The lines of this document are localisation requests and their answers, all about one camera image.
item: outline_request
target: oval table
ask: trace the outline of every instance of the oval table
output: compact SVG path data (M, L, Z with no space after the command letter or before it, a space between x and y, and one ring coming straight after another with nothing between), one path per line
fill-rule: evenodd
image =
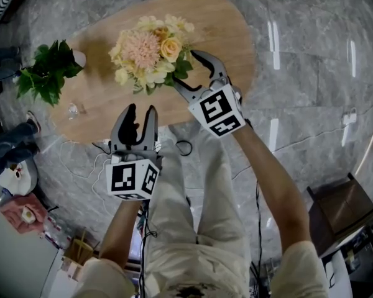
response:
M59 105L51 108L51 117L59 132L69 140L91 143L110 137L119 114L131 103L137 106L137 121L143 124L145 113L154 105L159 125L191 120L187 102L171 87L162 86L153 95L133 95L132 88L114 81L115 68L108 55L119 32L131 29L142 16L164 19L166 14L183 17L195 25L193 48L218 57L227 69L233 85L243 94L252 84L254 52L249 27L228 0L150 0L128 7L105 18L69 40L74 50L86 55L87 62L78 76L66 80ZM208 86L209 71L197 61L186 79L191 87ZM79 114L69 119L74 103Z

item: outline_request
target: white cube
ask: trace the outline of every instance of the white cube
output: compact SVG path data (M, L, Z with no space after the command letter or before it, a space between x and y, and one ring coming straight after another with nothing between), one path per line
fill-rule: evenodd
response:
M125 201L152 197L159 169L149 159L106 165L108 194Z
M192 102L188 109L215 137L222 137L245 126L242 108L230 84Z

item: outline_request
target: flower bouquet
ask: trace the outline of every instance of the flower bouquet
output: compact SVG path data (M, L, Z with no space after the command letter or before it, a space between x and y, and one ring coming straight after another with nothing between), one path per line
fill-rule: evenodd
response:
M131 80L134 94L150 95L162 85L174 86L173 77L187 78L192 70L188 35L194 29L185 19L169 14L164 21L141 17L133 29L120 32L109 52L116 82L125 85Z

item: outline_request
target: marble floor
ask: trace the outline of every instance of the marble floor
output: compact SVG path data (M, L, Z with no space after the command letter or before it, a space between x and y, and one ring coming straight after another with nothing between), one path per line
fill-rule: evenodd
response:
M0 46L20 45L28 64L41 43L71 38L140 1L26 0L10 23L0 26ZM328 183L349 171L373 200L373 0L230 1L249 24L257 57L256 78L244 99L244 113L297 182L307 207L311 206L307 185ZM43 102L33 102L29 96L16 99L13 83L4 83L0 95L4 128L21 122L29 109L42 124L37 139L41 154L35 157L41 188L59 206L58 215L86 227L90 237L102 239L119 205L118 199L106 195L103 176L96 193L91 190L107 156L97 158L89 176L100 151L92 145L66 142L56 132ZM357 120L346 129L343 114L351 109L356 110ZM180 139L188 139L190 126L175 126ZM256 259L256 179L234 139L223 141ZM198 155L193 152L182 162L197 224L203 201ZM277 227L263 200L261 209L265 261L279 257L281 250Z

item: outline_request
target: brown chair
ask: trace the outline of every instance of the brown chair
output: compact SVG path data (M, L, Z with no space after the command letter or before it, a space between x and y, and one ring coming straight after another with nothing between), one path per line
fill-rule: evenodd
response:
M318 255L324 257L347 241L347 237L373 219L373 203L351 173L348 179L307 191L314 203L310 209L310 233Z

